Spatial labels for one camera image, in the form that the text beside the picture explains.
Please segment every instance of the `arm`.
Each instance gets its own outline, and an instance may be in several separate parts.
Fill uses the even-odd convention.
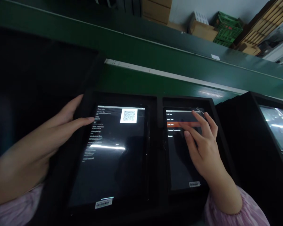
[[[257,203],[242,188],[237,187],[242,197],[242,209],[239,213],[228,215],[216,206],[211,194],[204,207],[206,225],[260,225],[269,226],[269,222]]]
[[[192,114],[201,124],[202,135],[187,124],[181,123],[181,127],[185,130],[193,164],[210,187],[209,204],[214,203],[215,210],[227,216],[240,214],[244,207],[243,197],[220,158],[216,143],[218,127],[207,112],[204,114],[207,121],[195,111]]]
[[[73,120],[83,95],[70,101],[57,115],[15,143],[0,157],[0,225],[15,219],[24,225],[35,213],[46,177],[49,159],[72,134],[94,121]]]
[[[83,95],[71,100],[54,117],[15,143],[0,157],[0,204],[13,200],[42,182],[49,159],[72,134],[94,118],[73,120]]]

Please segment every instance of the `black tablet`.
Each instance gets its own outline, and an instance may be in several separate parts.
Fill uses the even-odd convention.
[[[70,214],[132,206],[147,199],[147,107],[96,106],[95,122],[85,128],[68,202]]]
[[[167,153],[169,192],[197,190],[207,185],[197,172],[189,155],[184,130],[179,122],[188,122],[196,131],[202,133],[192,110],[204,117],[203,108],[164,108],[164,143]]]

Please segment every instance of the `barcode label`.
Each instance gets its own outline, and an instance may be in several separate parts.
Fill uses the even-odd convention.
[[[113,199],[113,198],[104,199],[104,200],[101,200],[101,201],[96,202],[96,203],[95,203],[95,209],[112,205],[112,199]]]
[[[195,182],[189,182],[190,187],[199,187],[200,186],[200,182],[199,181],[195,181]]]
[[[136,123],[137,121],[137,109],[122,109],[122,115],[120,116],[120,123]]]

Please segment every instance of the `white label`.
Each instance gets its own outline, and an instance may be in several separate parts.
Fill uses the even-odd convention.
[[[200,182],[195,181],[195,182],[189,182],[190,187],[200,187]]]
[[[220,60],[219,56],[215,56],[215,55],[213,55],[213,54],[211,54],[211,55],[212,55],[212,58],[213,58],[213,59],[215,59],[215,60]]]
[[[102,201],[96,202],[96,203],[95,203],[95,209],[112,205],[112,199],[113,199],[113,198],[104,199],[104,200],[102,200]]]

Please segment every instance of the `white wall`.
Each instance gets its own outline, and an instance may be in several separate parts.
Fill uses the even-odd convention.
[[[249,23],[269,0],[173,0],[169,21],[188,25],[191,13],[196,10],[210,20],[221,11],[233,17],[240,17]]]

